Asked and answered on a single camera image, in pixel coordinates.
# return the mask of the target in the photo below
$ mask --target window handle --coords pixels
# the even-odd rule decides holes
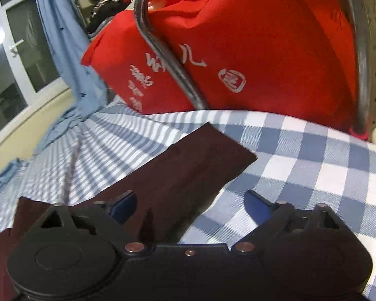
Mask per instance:
[[[15,58],[19,53],[18,53],[18,49],[17,47],[19,45],[21,45],[22,43],[24,43],[25,41],[24,40],[19,40],[18,42],[16,42],[14,45],[11,45],[9,47],[9,50],[10,52],[13,54],[13,58]]]

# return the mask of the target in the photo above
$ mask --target checkered tablecloth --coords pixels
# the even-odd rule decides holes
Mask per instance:
[[[0,194],[0,232],[11,227],[20,196],[78,204],[206,122],[259,159],[222,189],[181,242],[231,246],[248,234],[257,226],[243,207],[248,189],[302,209],[327,203],[372,255],[365,294],[376,301],[376,146],[282,115],[194,111],[144,116],[112,103],[18,171]]]

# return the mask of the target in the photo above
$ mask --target white window frame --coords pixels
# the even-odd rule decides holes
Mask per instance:
[[[13,54],[10,52],[10,47],[13,46],[15,42],[12,36],[10,24],[8,22],[7,10],[23,1],[25,0],[11,0],[3,6],[1,5],[0,1],[0,29],[6,34],[3,42],[4,51],[17,86],[27,104],[26,108],[22,112],[16,115],[14,119],[12,119],[2,130],[0,130],[0,145],[35,112],[39,111],[39,109],[41,109],[55,97],[69,89],[68,85],[63,81],[63,79],[58,77],[44,88],[36,92],[19,54],[13,57]]]

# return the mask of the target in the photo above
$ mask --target red bag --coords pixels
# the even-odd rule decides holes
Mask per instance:
[[[273,112],[349,129],[355,56],[338,0],[167,0],[149,20],[212,109]],[[143,114],[193,109],[139,34],[133,11],[113,19],[82,64]]]

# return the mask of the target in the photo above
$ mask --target dark brown towel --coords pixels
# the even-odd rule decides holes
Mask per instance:
[[[137,210],[123,230],[137,240],[159,242],[176,222],[214,197],[255,160],[253,153],[207,123],[96,197],[70,208],[110,201],[133,190]],[[21,197],[13,228],[0,233],[0,292],[7,290],[0,301],[13,296],[5,266],[8,254],[49,206]]]

